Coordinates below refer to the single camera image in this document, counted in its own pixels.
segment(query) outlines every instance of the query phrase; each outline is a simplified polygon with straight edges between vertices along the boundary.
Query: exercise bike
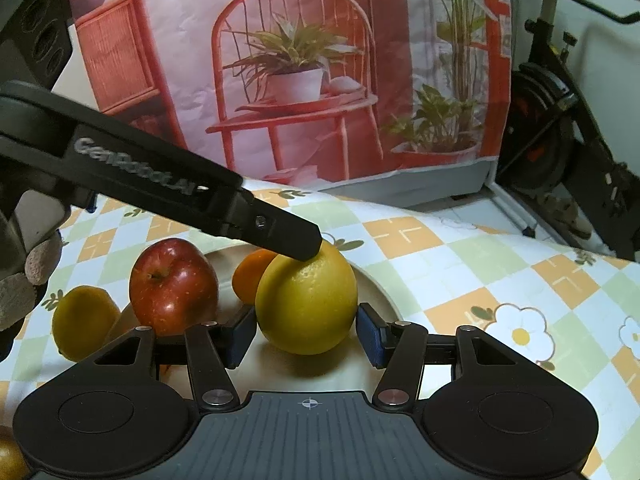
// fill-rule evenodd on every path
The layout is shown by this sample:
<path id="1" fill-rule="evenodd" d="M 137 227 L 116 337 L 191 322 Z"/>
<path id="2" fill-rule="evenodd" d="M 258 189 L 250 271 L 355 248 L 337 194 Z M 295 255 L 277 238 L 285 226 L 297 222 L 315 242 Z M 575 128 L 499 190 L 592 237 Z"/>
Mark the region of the exercise bike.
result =
<path id="1" fill-rule="evenodd" d="M 588 0 L 572 1 L 622 25 L 640 22 L 640 12 L 619 16 Z M 558 227 L 531 199 L 563 184 L 602 241 L 619 258 L 634 260 L 640 249 L 640 179 L 614 160 L 566 66 L 577 39 L 565 32 L 562 50 L 551 43 L 557 2 L 543 0 L 538 19 L 525 22 L 533 41 L 528 61 L 512 73 L 497 182 L 581 248 L 569 229 Z M 582 140 L 575 138 L 574 125 Z"/>

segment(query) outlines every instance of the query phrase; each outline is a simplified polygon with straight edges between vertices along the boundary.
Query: red apple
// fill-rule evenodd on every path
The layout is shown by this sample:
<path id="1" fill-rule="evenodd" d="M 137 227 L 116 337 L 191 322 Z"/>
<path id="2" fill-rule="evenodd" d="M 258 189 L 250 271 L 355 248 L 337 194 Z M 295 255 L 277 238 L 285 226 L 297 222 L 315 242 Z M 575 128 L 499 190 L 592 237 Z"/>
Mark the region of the red apple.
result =
<path id="1" fill-rule="evenodd" d="M 157 335 L 178 335 L 218 306 L 218 277 L 198 248 L 180 238 L 160 240 L 136 260 L 129 299 L 139 322 Z"/>

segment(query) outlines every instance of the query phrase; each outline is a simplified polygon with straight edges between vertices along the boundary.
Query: white flower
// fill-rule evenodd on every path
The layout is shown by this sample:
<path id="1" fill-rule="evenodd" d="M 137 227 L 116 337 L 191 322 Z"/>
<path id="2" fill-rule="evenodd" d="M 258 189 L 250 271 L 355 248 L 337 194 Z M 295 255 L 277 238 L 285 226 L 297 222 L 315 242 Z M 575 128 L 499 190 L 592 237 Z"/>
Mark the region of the white flower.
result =
<path id="1" fill-rule="evenodd" d="M 502 304 L 495 311 L 495 322 L 484 331 L 533 362 L 547 361 L 554 354 L 545 317 L 535 308 Z"/>
<path id="2" fill-rule="evenodd" d="M 620 341 L 631 349 L 636 359 L 640 359 L 640 325 L 631 316 L 627 317 L 624 325 L 620 327 Z"/>

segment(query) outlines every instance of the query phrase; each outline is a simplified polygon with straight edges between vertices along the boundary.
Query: tablecloth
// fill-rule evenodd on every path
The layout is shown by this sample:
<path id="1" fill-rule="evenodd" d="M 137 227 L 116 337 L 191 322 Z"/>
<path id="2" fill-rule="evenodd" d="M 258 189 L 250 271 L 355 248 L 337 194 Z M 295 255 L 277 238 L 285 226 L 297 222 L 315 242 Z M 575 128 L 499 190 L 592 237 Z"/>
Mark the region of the tablecloth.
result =
<path id="1" fill-rule="evenodd" d="M 386 292 L 399 317 L 433 333 L 473 324 L 581 391 L 600 421 L 584 468 L 593 480 L 640 478 L 640 266 L 446 218 L 247 180 L 255 196 L 317 223 Z M 100 197 L 61 227 L 62 259 L 42 304 L 0 363 L 0 418 L 72 365 L 50 336 L 56 303 L 77 285 L 123 309 L 138 255 L 165 237 L 203 252 L 240 243 Z"/>

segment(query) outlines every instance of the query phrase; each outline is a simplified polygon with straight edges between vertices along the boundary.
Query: yellow orange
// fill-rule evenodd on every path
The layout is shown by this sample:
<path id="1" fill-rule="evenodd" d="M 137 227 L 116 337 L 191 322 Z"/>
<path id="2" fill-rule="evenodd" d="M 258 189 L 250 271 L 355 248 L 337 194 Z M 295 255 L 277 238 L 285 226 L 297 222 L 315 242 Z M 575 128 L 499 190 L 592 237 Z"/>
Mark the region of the yellow orange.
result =
<path id="1" fill-rule="evenodd" d="M 306 262 L 278 255 L 264 271 L 255 313 L 264 336 L 292 354 L 321 354 L 350 332 L 358 285 L 350 264 L 327 241 Z"/>
<path id="2" fill-rule="evenodd" d="M 58 302 L 51 321 L 51 333 L 58 351 L 78 362 L 99 350 L 120 310 L 106 290 L 80 285 Z"/>

